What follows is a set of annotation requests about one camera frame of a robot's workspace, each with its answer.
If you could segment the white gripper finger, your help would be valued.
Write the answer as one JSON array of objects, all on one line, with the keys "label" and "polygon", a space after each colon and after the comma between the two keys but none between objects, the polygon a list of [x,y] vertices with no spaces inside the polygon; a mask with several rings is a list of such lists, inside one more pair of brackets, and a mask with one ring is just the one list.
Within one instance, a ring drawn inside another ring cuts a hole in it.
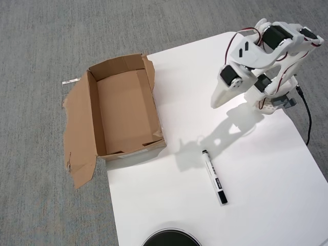
[{"label": "white gripper finger", "polygon": [[226,104],[227,102],[229,102],[230,100],[232,100],[233,98],[235,98],[236,96],[242,94],[241,91],[236,90],[236,91],[225,91],[222,96],[220,97],[219,100],[219,106],[223,106],[224,104]]},{"label": "white gripper finger", "polygon": [[212,96],[211,107],[221,107],[229,101],[228,87],[225,82],[219,81]]}]

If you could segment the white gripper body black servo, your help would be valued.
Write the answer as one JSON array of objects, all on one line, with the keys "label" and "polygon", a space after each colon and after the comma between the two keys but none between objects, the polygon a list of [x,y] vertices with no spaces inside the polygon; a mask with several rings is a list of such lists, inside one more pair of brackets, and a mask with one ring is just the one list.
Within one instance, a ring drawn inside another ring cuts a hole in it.
[{"label": "white gripper body black servo", "polygon": [[226,53],[220,70],[220,82],[225,90],[247,90],[258,80],[255,71],[267,69],[279,58],[279,47],[270,52],[243,38],[231,51]]}]

